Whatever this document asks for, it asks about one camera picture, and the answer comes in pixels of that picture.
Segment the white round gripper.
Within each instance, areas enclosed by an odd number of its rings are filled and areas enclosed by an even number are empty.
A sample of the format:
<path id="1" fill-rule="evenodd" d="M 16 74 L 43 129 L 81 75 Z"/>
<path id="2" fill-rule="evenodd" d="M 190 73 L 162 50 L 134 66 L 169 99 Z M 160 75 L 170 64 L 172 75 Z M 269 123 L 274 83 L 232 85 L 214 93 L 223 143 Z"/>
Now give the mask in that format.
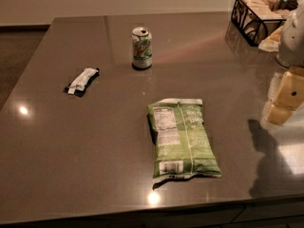
<path id="1" fill-rule="evenodd" d="M 283 26 L 276 60 L 283 67 L 296 67 L 275 74 L 274 104 L 266 104 L 264 119 L 283 125 L 304 103 L 304 0 L 296 0 Z"/>

